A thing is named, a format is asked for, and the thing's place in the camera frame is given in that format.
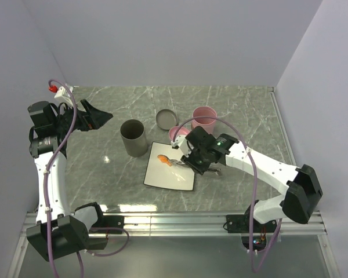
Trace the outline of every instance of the pink cup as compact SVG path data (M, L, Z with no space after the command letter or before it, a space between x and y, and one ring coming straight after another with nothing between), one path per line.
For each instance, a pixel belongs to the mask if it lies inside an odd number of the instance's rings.
M174 138L174 134L175 132L178 130L179 126L175 126L175 127L172 127L170 130L169 130L169 138L170 138L170 141L173 141L173 138ZM182 127L178 133L177 133L177 137L180 136L180 135L188 135L190 131L188 129L186 129L185 127Z
M200 107L197 107L193 111L193 117L198 117L198 116L216 117L217 114L216 114L215 110L211 107L200 106ZM214 127L215 127L215 122L216 122L216 120L213 120L213 119L192 120L192 128L194 129L197 126L201 126L207 133L212 134L214 131Z

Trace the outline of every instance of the white wall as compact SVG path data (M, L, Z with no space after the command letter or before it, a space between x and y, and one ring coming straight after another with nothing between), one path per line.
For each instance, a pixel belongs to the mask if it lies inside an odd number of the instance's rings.
M73 85L275 86L321 0L23 0Z
M324 0L277 85L299 163L318 172L320 210L348 277L348 0Z
M49 78L62 74L28 10L20 0L0 0L0 277L8 272L25 214L38 200L27 107L50 100Z

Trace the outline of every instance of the metal cup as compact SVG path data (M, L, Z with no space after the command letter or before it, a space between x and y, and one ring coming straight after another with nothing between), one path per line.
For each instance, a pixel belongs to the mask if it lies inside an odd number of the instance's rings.
M138 158L148 150L146 131L138 120L127 120L120 127L122 141L128 155Z

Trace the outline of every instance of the marble tabletop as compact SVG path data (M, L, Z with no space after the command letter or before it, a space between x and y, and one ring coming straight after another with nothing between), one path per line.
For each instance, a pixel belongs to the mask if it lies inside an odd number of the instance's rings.
M140 158L128 156L119 128L128 119L138 119L145 126L149 143L169 144L168 132L155 122L156 113L164 108L175 111L180 123L190 118L196 107L208 105L218 117L232 123L251 148L291 163L267 87L76 87L74 94L77 101L85 98L114 117L99 130L75 131L69 139L66 187L72 210L90 202L98 202L110 212L247 209L253 177L230 167L222 167L221 176L196 174L193 191L143 185L150 151ZM214 135L221 133L235 136L227 126L217 123ZM259 181L258 199L272 196L277 196L277 191Z

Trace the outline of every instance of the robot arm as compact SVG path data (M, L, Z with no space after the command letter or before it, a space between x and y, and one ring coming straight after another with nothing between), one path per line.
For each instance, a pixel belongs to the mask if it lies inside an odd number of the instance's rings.
M281 163L248 147L245 149L241 142L227 134L221 134L216 139L198 126L187 136L178 136L172 146L180 148L182 161L201 175L211 163L218 162L253 174L248 156L250 152L258 178L280 193L255 204L254 219L260 224L286 217L306 224L322 197L320 183L312 167L304 165L298 168Z
M39 206L36 226L28 228L27 239L34 248L49 260L47 249L47 215L44 199L44 171L54 151L68 132L74 109L77 120L74 130L89 131L99 129L113 115L92 107L86 100L81 100L84 111L77 107L67 108L60 114L59 108L47 101L40 101L28 108L34 126L30 130L30 154L35 160L39 179ZM71 215L65 188L66 145L57 154L48 176L48 196L52 215L52 250L54 259L83 250L104 249L107 240L89 238L92 225L103 222L103 213L97 203L86 204Z

